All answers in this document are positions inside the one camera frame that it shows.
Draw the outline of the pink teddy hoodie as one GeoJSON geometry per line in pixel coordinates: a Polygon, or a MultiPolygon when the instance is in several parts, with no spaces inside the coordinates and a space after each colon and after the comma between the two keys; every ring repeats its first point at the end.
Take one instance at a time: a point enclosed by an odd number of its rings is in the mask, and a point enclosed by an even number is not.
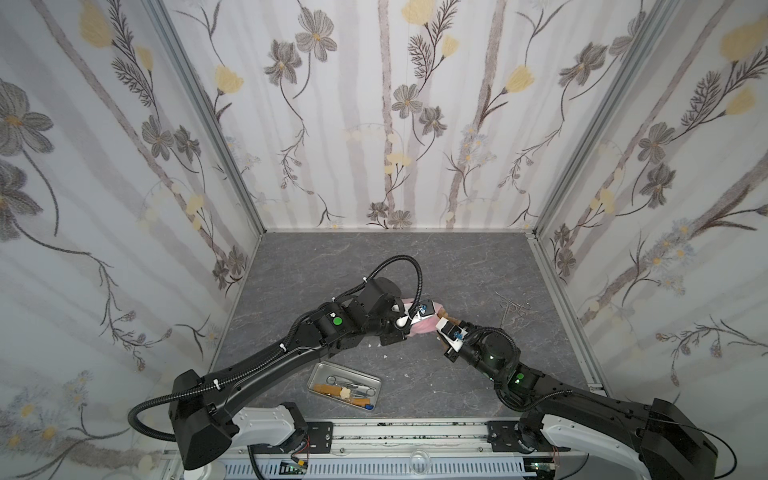
{"type": "Polygon", "coordinates": [[[429,299],[422,299],[416,303],[416,315],[412,319],[409,337],[433,333],[438,322],[437,312],[444,306],[441,303],[429,299]]]}

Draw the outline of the brown teddy bear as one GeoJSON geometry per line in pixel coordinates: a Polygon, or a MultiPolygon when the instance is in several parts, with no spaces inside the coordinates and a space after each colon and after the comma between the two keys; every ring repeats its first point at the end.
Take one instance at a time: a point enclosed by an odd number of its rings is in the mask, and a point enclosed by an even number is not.
{"type": "Polygon", "coordinates": [[[450,351],[458,353],[465,335],[461,322],[450,317],[443,308],[437,312],[437,318],[436,333],[450,351]]]}

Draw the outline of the wooden brush in tray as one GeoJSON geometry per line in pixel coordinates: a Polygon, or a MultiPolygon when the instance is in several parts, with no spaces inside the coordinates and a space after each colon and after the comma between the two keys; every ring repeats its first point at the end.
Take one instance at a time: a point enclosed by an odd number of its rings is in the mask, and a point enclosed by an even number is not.
{"type": "Polygon", "coordinates": [[[357,408],[365,410],[374,409],[374,403],[368,396],[350,388],[328,384],[314,384],[310,387],[310,390],[319,395],[329,397],[357,408]]]}

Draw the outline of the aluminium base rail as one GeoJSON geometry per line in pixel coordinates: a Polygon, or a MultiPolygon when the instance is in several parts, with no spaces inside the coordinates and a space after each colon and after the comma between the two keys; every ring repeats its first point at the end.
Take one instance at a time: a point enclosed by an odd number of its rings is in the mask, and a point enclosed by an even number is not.
{"type": "Polygon", "coordinates": [[[470,419],[333,419],[308,451],[227,451],[198,470],[166,451],[155,479],[638,479],[640,473],[598,456],[593,447],[552,452],[497,450],[512,421],[470,419]]]}

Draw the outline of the metal tray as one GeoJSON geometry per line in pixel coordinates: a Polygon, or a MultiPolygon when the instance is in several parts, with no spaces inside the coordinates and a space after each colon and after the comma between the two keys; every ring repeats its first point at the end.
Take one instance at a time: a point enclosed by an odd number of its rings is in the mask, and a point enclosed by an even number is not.
{"type": "Polygon", "coordinates": [[[381,386],[378,377],[331,362],[316,364],[307,381],[310,392],[369,412],[377,406],[381,386]]]}

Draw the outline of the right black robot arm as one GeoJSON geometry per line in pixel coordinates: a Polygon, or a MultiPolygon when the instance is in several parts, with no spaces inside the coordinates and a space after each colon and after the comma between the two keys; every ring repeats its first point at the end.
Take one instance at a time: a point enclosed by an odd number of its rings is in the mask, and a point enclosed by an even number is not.
{"type": "Polygon", "coordinates": [[[570,449],[634,470],[645,479],[713,479],[718,449],[673,403],[612,399],[521,362],[512,337],[497,327],[443,319],[436,328],[450,361],[465,360],[518,413],[513,447],[524,453],[570,449]]]}

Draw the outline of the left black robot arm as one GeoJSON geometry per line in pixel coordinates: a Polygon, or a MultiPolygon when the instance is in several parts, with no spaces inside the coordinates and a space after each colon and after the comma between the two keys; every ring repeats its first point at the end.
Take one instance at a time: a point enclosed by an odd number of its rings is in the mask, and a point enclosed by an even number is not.
{"type": "Polygon", "coordinates": [[[390,280],[372,279],[303,314],[281,341],[233,366],[204,376],[188,370],[176,377],[169,418],[187,470],[201,468],[239,440],[269,444],[263,427],[246,427],[237,414],[257,396],[305,365],[355,348],[366,337],[382,345],[405,340],[413,327],[436,312],[430,300],[405,300],[390,280]]]}

